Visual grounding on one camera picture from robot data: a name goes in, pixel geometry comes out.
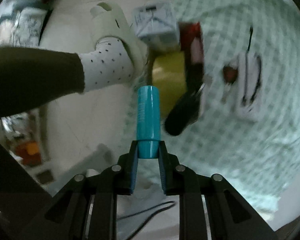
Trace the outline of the white cardboard box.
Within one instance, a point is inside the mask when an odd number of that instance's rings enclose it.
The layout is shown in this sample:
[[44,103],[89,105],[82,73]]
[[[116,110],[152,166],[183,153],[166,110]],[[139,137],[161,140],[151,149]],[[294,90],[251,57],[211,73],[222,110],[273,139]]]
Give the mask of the white cardboard box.
[[179,49],[179,24],[170,2],[137,7],[132,15],[134,34],[149,48],[160,53]]

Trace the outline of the teal cylindrical tube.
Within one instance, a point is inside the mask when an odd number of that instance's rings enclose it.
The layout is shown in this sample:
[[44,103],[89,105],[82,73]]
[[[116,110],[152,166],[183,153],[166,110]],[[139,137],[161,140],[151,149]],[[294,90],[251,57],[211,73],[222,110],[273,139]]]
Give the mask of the teal cylindrical tube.
[[156,159],[161,141],[159,90],[154,86],[138,89],[136,140],[138,158]]

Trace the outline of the black car key fob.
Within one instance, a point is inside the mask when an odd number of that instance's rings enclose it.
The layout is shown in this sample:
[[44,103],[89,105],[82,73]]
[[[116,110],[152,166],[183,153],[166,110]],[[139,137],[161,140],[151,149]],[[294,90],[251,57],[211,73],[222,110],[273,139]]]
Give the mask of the black car key fob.
[[164,122],[166,133],[171,136],[179,136],[183,130],[195,122],[199,116],[201,96],[205,83],[194,90],[187,91],[176,102]]

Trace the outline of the dark trouser leg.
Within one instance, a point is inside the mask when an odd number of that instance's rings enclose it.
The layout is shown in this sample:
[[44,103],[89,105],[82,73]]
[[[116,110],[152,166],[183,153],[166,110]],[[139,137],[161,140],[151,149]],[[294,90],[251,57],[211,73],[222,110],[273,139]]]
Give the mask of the dark trouser leg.
[[77,54],[0,48],[0,118],[83,90],[83,66]]

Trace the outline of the white power bank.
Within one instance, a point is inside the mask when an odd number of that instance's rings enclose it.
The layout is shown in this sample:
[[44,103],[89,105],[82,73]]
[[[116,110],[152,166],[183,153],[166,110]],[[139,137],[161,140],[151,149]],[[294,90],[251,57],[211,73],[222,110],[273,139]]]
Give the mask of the white power bank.
[[258,122],[262,112],[262,59],[254,52],[238,55],[236,115],[243,120]]

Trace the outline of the white dotted sock foot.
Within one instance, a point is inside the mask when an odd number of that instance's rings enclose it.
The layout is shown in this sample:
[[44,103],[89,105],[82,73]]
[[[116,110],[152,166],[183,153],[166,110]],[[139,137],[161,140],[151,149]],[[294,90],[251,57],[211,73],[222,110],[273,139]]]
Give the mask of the white dotted sock foot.
[[84,90],[129,83],[135,74],[132,59],[124,43],[116,37],[99,40],[94,51],[78,55],[84,73]]

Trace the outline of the yellow tape roll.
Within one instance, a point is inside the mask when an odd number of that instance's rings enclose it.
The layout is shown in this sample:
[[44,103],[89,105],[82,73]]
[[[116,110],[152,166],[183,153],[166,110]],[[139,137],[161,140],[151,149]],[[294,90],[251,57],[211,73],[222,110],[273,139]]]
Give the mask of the yellow tape roll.
[[167,117],[186,93],[185,54],[183,51],[157,56],[153,63],[152,84],[159,90],[160,111]]

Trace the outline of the green checkered cloth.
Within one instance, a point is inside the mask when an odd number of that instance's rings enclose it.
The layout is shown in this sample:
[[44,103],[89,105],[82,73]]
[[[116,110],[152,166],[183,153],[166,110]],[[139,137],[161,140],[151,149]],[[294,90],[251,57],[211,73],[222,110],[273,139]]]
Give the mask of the green checkered cloth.
[[175,0],[203,30],[212,78],[205,111],[169,152],[195,172],[223,175],[261,213],[278,209],[300,168],[300,12],[285,0]]

